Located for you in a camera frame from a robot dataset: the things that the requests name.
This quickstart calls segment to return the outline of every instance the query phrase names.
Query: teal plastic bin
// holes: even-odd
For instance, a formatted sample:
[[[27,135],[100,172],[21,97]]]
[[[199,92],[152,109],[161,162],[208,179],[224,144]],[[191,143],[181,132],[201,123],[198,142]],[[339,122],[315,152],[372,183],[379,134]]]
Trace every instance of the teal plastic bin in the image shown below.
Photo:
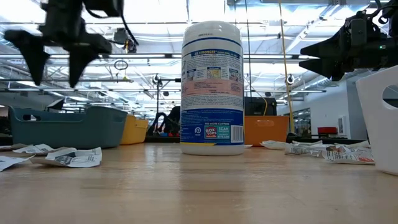
[[[52,113],[10,107],[14,144],[46,144],[52,148],[107,148],[119,145],[127,113],[91,106],[86,113]]]

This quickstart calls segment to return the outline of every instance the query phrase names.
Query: disinfecting wipes container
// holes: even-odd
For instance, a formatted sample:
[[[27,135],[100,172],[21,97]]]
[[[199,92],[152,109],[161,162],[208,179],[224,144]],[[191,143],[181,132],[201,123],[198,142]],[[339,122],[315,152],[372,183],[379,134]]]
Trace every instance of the disinfecting wipes container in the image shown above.
[[[241,33],[209,21],[185,31],[182,47],[181,149],[228,156],[244,151]]]

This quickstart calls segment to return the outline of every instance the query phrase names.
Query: box tops logo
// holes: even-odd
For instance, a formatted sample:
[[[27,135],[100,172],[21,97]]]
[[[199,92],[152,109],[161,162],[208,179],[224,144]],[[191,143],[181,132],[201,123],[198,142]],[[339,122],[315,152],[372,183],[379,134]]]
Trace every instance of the box tops logo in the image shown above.
[[[206,128],[206,138],[217,138],[217,128],[207,127]]]

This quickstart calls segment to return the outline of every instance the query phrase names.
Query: yellow bin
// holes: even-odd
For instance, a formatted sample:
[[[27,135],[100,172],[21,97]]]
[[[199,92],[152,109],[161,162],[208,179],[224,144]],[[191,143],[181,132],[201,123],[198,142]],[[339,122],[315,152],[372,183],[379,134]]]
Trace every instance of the yellow bin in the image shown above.
[[[148,120],[137,120],[134,115],[127,115],[120,144],[129,145],[144,142],[147,127]]]

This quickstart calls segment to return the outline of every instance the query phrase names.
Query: wooden table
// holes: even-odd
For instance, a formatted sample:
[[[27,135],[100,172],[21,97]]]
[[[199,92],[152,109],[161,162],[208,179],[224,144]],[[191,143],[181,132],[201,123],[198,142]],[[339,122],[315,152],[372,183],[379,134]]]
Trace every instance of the wooden table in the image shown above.
[[[398,177],[374,166],[263,148],[188,156],[178,147],[105,149],[89,169],[5,170],[1,223],[398,223]]]

